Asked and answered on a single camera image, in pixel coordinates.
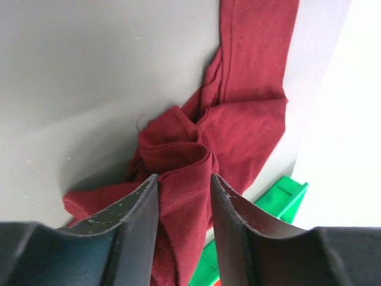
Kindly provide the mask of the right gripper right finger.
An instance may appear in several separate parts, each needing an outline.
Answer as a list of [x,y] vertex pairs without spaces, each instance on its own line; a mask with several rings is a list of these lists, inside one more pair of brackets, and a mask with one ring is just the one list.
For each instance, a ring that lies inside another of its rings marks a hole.
[[379,285],[380,229],[297,228],[211,177],[223,285]]

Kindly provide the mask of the dark maroon t-shirt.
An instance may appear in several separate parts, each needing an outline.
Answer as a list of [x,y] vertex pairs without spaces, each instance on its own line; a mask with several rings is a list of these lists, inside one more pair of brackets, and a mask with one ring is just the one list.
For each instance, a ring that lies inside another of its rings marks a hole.
[[298,1],[221,1],[220,46],[202,87],[139,133],[122,184],[64,196],[82,220],[158,175],[152,285],[188,285],[212,227],[211,175],[243,193],[285,131],[283,78]]

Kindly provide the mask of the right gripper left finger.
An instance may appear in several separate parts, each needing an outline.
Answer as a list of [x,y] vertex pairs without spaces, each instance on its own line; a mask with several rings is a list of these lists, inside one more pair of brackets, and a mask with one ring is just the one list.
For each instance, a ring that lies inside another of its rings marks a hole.
[[2,285],[149,285],[158,177],[70,228],[1,223]]

